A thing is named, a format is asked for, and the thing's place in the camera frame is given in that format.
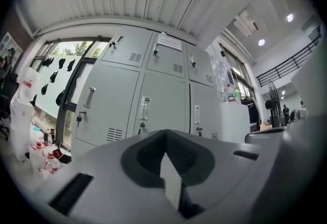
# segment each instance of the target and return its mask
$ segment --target fan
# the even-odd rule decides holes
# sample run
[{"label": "fan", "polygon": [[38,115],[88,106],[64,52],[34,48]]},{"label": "fan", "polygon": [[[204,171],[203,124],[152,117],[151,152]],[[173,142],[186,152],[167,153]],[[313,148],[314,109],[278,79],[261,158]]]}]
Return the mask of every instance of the fan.
[{"label": "fan", "polygon": [[282,126],[282,112],[279,96],[275,84],[269,82],[270,100],[265,102],[266,109],[270,109],[270,121],[273,128]]}]

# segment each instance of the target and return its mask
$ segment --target ceiling light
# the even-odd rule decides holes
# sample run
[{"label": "ceiling light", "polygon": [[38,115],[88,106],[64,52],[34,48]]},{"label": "ceiling light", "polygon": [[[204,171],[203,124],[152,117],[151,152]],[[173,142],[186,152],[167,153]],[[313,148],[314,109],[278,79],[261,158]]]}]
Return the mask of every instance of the ceiling light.
[{"label": "ceiling light", "polygon": [[262,46],[262,45],[264,45],[264,44],[265,44],[265,40],[264,40],[264,39],[261,39],[261,40],[259,41],[259,43],[258,43],[259,46]]},{"label": "ceiling light", "polygon": [[287,16],[287,22],[291,22],[292,20],[293,20],[293,14],[289,14],[288,16]]}]

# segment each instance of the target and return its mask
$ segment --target tree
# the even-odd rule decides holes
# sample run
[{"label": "tree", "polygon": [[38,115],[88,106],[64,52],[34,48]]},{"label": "tree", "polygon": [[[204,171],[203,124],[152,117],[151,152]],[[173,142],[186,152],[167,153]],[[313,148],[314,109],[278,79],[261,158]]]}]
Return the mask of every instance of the tree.
[{"label": "tree", "polygon": [[89,42],[77,42],[74,44],[74,51],[70,49],[60,49],[59,47],[55,48],[54,51],[51,53],[51,55],[57,55],[57,56],[65,56],[65,55],[70,55],[70,56],[82,56],[83,53],[87,50],[89,47]]},{"label": "tree", "polygon": [[87,50],[89,43],[88,42],[81,42],[81,43],[75,43],[75,54],[76,56],[82,56],[83,53],[85,53],[85,51]]},{"label": "tree", "polygon": [[61,50],[60,48],[55,48],[51,55],[65,56],[65,55],[75,55],[70,49],[65,48]]},{"label": "tree", "polygon": [[97,58],[97,57],[99,57],[101,51],[102,51],[101,48],[96,48],[96,49],[94,50],[93,54],[91,55],[91,58]]}]

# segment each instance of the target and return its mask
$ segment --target locker vent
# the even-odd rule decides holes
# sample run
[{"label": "locker vent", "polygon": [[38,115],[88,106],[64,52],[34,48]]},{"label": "locker vent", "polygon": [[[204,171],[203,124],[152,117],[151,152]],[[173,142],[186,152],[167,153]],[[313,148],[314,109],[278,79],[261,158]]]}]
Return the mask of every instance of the locker vent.
[{"label": "locker vent", "polygon": [[174,71],[175,71],[175,72],[183,73],[183,66],[174,63]]},{"label": "locker vent", "polygon": [[212,140],[218,140],[218,133],[216,132],[216,133],[212,133],[211,134],[211,139]]},{"label": "locker vent", "polygon": [[119,141],[123,137],[123,131],[113,129],[113,128],[108,128],[108,134],[107,134],[107,141],[114,142],[114,141]]},{"label": "locker vent", "polygon": [[132,53],[131,57],[129,58],[130,61],[135,61],[135,62],[139,62],[141,60],[142,55],[136,54],[136,53]]},{"label": "locker vent", "polygon": [[206,75],[206,80],[208,83],[213,83],[213,78],[209,75]]}]

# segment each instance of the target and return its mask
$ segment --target white cabinet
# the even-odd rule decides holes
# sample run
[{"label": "white cabinet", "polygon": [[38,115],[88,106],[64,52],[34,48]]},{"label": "white cabinet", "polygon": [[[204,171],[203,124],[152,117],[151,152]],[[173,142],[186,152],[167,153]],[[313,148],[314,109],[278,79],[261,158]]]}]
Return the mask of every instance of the white cabinet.
[{"label": "white cabinet", "polygon": [[[146,113],[145,119],[141,118],[143,111]],[[134,134],[138,134],[142,122],[145,124],[142,131],[146,132],[164,129],[185,131],[185,82],[174,77],[146,73],[138,102]]]},{"label": "white cabinet", "polygon": [[101,60],[141,67],[151,36],[152,32],[146,29],[122,28]]},{"label": "white cabinet", "polygon": [[184,78],[183,52],[157,44],[158,36],[159,34],[156,35],[152,45],[147,69]]},{"label": "white cabinet", "polygon": [[191,134],[217,139],[219,133],[219,99],[216,88],[190,83]]},{"label": "white cabinet", "polygon": [[208,53],[188,43],[186,49],[190,80],[213,87],[214,73]]},{"label": "white cabinet", "polygon": [[79,99],[80,110],[75,113],[76,120],[82,112],[76,138],[96,146],[126,138],[138,75],[137,71],[105,65],[92,69]]}]

